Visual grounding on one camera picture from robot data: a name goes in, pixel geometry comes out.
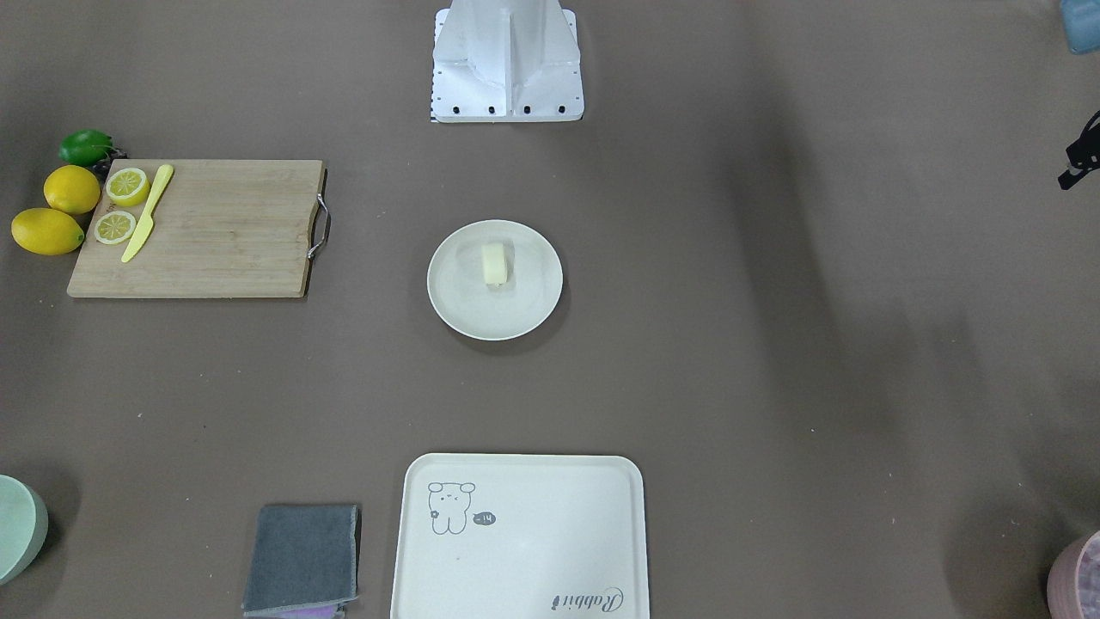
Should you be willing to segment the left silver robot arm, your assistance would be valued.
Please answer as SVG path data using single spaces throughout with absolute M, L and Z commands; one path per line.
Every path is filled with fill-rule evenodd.
M 1099 51 L 1099 1 L 1062 0 L 1062 27 L 1072 55 Z

